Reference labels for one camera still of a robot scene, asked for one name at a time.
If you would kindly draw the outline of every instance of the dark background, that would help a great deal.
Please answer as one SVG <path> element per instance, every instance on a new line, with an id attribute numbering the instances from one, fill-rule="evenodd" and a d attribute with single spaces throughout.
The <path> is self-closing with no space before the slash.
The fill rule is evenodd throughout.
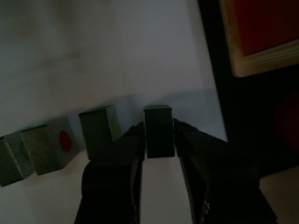
<path id="1" fill-rule="evenodd" d="M 199 0 L 228 141 L 256 161 L 260 176 L 299 164 L 299 153 L 276 134 L 280 101 L 299 89 L 299 66 L 235 78 L 219 0 Z"/>

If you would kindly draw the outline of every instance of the wooden block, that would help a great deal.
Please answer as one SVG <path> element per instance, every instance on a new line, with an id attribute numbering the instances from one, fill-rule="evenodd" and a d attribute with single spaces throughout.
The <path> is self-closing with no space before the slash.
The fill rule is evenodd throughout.
<path id="1" fill-rule="evenodd" d="M 23 141 L 39 175 L 61 169 L 79 153 L 67 118 L 24 130 Z"/>
<path id="2" fill-rule="evenodd" d="M 88 159 L 92 159 L 120 138 L 115 107 L 105 106 L 93 108 L 80 113 L 79 119 L 87 145 Z"/>
<path id="3" fill-rule="evenodd" d="M 148 158 L 173 157 L 173 118 L 168 106 L 144 107 L 144 133 Z"/>
<path id="4" fill-rule="evenodd" d="M 21 132 L 0 138 L 0 185 L 7 186 L 33 173 Z"/>

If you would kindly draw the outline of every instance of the red circle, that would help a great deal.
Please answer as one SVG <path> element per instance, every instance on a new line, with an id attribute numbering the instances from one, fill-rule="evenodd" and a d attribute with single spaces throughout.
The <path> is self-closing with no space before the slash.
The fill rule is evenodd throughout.
<path id="1" fill-rule="evenodd" d="M 60 132 L 60 147 L 65 152 L 71 151 L 72 141 L 67 131 Z"/>
<path id="2" fill-rule="evenodd" d="M 299 152 L 299 90 L 288 94 L 278 105 L 275 131 L 283 142 Z"/>

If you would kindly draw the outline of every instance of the wooden frame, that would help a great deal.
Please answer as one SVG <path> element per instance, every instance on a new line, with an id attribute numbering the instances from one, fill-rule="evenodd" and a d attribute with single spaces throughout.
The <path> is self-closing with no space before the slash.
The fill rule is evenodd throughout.
<path id="1" fill-rule="evenodd" d="M 235 0 L 219 0 L 219 3 L 234 75 L 247 77 L 299 64 L 299 39 L 248 56 L 243 55 Z"/>

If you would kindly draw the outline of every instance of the red panel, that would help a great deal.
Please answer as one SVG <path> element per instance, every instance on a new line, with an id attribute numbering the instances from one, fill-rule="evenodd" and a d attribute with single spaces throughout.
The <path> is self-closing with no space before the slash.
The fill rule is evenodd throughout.
<path id="1" fill-rule="evenodd" d="M 243 53 L 299 39 L 299 0 L 235 0 Z"/>

